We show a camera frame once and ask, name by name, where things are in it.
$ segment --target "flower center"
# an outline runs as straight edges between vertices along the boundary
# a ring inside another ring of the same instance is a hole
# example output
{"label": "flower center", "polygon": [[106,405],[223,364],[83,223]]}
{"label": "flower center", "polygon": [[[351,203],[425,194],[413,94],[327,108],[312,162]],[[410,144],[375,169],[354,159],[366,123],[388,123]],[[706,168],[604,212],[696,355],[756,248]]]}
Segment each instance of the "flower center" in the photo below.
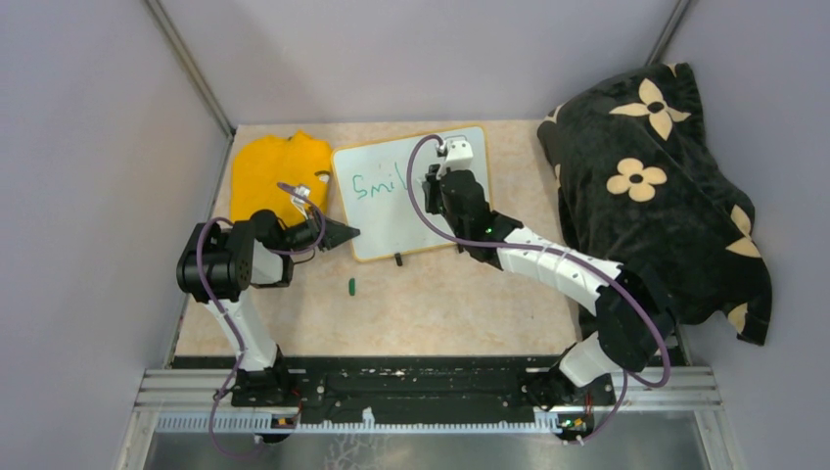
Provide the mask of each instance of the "flower center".
{"label": "flower center", "polygon": [[653,113],[659,113],[660,111],[662,111],[663,107],[664,107],[663,103],[661,103],[659,101],[655,101],[654,103],[650,104],[647,108],[649,110],[649,113],[653,114]]}

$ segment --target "white wall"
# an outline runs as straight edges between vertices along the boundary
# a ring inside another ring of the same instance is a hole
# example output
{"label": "white wall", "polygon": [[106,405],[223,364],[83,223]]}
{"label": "white wall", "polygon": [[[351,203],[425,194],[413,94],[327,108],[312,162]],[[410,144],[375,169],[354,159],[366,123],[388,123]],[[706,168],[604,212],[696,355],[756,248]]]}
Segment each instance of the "white wall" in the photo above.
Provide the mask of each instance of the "white wall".
{"label": "white wall", "polygon": [[703,1],[669,50],[694,68],[708,143],[756,205],[772,277],[766,346],[737,342],[722,315],[691,337],[751,469],[827,466],[828,19],[826,0]]}
{"label": "white wall", "polygon": [[539,118],[642,65],[674,0],[164,0],[235,124]]}
{"label": "white wall", "polygon": [[138,0],[2,22],[0,467],[112,468],[224,138]]}

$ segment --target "table top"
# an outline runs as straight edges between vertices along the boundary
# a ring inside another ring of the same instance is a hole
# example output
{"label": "table top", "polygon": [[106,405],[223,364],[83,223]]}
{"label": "table top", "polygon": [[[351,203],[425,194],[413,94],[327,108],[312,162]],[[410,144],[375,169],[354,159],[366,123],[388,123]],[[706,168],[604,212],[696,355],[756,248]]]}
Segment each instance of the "table top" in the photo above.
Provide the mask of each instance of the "table top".
{"label": "table top", "polygon": [[[487,134],[491,206],[562,243],[553,170],[535,133],[538,120],[355,122],[242,125],[216,198],[227,216],[230,167],[239,151],[267,134],[302,129],[332,148],[451,126],[479,124]],[[336,181],[329,217],[345,221]],[[348,292],[354,278],[356,295]],[[295,268],[284,289],[253,289],[271,337],[287,355],[493,355],[559,353],[576,340],[576,304],[527,277],[479,263],[454,247],[358,262],[340,246]],[[177,355],[231,355],[218,322],[190,299]]]}

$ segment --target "black blanket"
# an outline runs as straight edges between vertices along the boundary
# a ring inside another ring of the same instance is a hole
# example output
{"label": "black blanket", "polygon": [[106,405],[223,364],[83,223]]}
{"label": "black blanket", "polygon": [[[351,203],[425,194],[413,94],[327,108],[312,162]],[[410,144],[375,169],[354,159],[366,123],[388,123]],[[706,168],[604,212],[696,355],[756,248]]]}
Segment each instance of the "black blanket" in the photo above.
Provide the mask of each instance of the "black blanket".
{"label": "black blanket", "polygon": [[739,339],[763,344],[771,286],[752,239],[755,208],[707,149],[688,65],[605,80],[553,110],[537,135],[560,186],[569,246],[646,260],[681,323],[722,311]]}

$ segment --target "yellow fabric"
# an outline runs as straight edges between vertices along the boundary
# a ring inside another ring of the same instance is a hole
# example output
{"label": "yellow fabric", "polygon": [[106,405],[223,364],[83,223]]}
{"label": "yellow fabric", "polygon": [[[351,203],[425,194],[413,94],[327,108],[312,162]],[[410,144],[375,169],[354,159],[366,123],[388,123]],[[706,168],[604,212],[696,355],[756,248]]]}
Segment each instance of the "yellow fabric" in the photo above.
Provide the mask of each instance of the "yellow fabric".
{"label": "yellow fabric", "polygon": [[304,221],[278,182],[311,189],[308,199],[326,211],[326,194],[332,174],[332,148],[301,130],[290,139],[266,135],[245,146],[231,168],[233,221],[247,220],[254,212],[271,209],[288,226]]}

